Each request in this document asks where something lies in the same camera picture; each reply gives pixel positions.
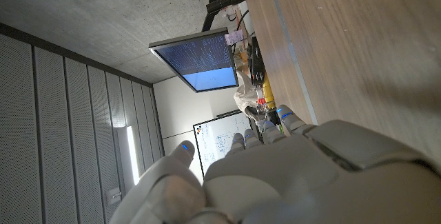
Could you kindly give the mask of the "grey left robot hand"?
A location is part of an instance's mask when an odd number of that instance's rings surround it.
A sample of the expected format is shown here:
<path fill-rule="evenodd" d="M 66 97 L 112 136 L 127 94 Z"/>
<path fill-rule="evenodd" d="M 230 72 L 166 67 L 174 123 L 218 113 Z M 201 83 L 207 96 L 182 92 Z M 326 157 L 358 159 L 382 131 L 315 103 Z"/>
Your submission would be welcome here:
<path fill-rule="evenodd" d="M 112 223 L 439 223 L 440 166 L 362 126 L 308 125 L 277 108 L 268 143 L 251 130 L 198 180 L 183 141 L 127 193 Z"/>

